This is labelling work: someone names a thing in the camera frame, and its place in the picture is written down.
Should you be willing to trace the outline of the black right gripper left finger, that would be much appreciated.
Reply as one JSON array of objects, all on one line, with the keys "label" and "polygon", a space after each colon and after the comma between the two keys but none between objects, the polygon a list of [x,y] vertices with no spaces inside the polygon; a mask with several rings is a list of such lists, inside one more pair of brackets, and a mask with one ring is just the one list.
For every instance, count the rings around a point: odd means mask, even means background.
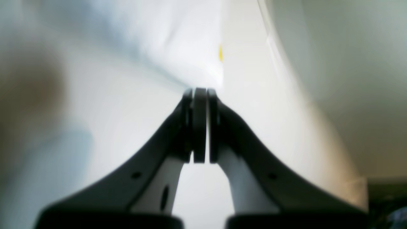
[{"label": "black right gripper left finger", "polygon": [[46,208],[36,229],[182,229],[172,208],[193,155],[205,162],[207,95],[187,89],[138,152],[106,177]]}]

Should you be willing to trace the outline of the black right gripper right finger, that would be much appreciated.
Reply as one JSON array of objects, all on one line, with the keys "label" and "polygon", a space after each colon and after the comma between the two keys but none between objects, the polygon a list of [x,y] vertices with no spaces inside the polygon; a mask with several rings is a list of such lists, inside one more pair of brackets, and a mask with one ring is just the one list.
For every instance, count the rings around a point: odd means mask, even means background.
[{"label": "black right gripper right finger", "polygon": [[365,212],[280,161],[246,122],[207,90],[210,162],[226,174],[235,214],[227,229],[366,229]]}]

